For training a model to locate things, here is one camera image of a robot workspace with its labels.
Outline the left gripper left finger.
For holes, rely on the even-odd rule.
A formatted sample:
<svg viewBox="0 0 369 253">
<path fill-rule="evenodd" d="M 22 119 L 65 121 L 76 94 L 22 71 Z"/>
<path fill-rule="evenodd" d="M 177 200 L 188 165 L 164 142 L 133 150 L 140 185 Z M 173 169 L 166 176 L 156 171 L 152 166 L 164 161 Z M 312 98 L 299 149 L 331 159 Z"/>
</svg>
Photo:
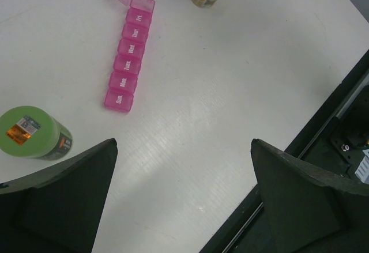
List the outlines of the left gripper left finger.
<svg viewBox="0 0 369 253">
<path fill-rule="evenodd" d="M 117 156 L 111 138 L 1 183 L 1 252 L 91 252 Z"/>
</svg>

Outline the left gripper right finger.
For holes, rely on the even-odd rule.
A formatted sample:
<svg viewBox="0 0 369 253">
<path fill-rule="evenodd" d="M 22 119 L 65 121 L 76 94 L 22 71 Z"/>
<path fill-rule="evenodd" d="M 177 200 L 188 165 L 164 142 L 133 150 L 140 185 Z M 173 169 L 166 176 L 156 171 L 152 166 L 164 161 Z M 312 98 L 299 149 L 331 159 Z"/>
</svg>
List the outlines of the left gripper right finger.
<svg viewBox="0 0 369 253">
<path fill-rule="evenodd" d="M 368 185 L 261 139 L 251 158 L 277 252 L 368 252 Z"/>
</svg>

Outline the pink weekly pill organizer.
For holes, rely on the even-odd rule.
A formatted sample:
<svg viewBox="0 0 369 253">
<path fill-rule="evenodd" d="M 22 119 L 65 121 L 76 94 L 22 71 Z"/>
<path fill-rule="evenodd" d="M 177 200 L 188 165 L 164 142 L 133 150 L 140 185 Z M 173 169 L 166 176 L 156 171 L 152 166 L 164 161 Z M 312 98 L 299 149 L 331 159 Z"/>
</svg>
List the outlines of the pink weekly pill organizer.
<svg viewBox="0 0 369 253">
<path fill-rule="evenodd" d="M 127 6 L 128 10 L 104 98 L 104 107 L 127 113 L 133 105 L 155 1 L 118 1 Z"/>
</svg>

